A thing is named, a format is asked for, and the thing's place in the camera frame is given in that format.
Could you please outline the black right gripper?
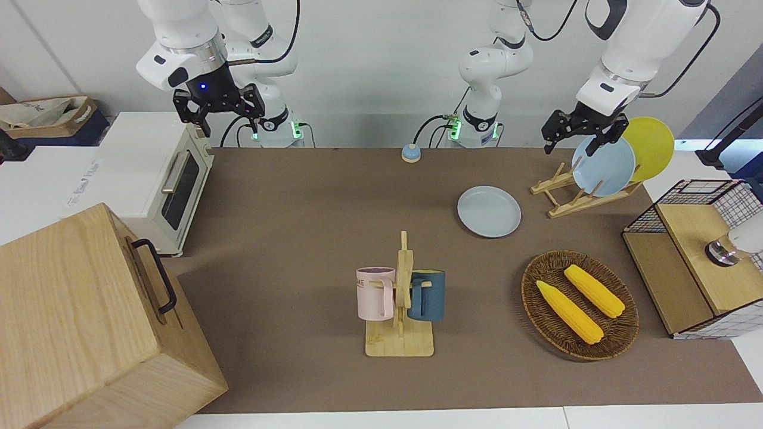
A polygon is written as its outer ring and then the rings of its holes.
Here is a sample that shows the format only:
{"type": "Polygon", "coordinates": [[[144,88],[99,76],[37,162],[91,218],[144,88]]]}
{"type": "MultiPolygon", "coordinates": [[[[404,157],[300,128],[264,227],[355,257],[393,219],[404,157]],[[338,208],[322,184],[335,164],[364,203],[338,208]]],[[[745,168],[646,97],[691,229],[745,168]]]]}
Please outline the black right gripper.
{"type": "Polygon", "coordinates": [[[176,89],[173,103],[181,122],[195,124],[205,138],[212,136],[206,116],[210,113],[234,112],[249,120],[250,133],[258,133],[258,124],[265,115],[265,103],[253,82],[240,89],[232,78],[228,63],[210,73],[190,79],[186,90],[176,89]]]}

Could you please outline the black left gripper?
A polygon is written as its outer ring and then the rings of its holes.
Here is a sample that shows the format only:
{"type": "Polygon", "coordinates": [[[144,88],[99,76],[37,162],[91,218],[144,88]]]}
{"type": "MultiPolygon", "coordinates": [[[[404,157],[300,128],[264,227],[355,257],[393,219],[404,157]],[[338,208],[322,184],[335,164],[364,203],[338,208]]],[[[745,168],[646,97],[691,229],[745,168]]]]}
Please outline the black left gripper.
{"type": "Polygon", "coordinates": [[[614,143],[621,138],[628,125],[629,120],[621,108],[611,115],[605,115],[578,101],[570,113],[564,113],[559,109],[551,113],[541,128],[545,141],[543,149],[545,154],[551,154],[556,143],[562,139],[578,134],[592,135],[587,145],[587,156],[592,157],[603,145],[614,143]]]}

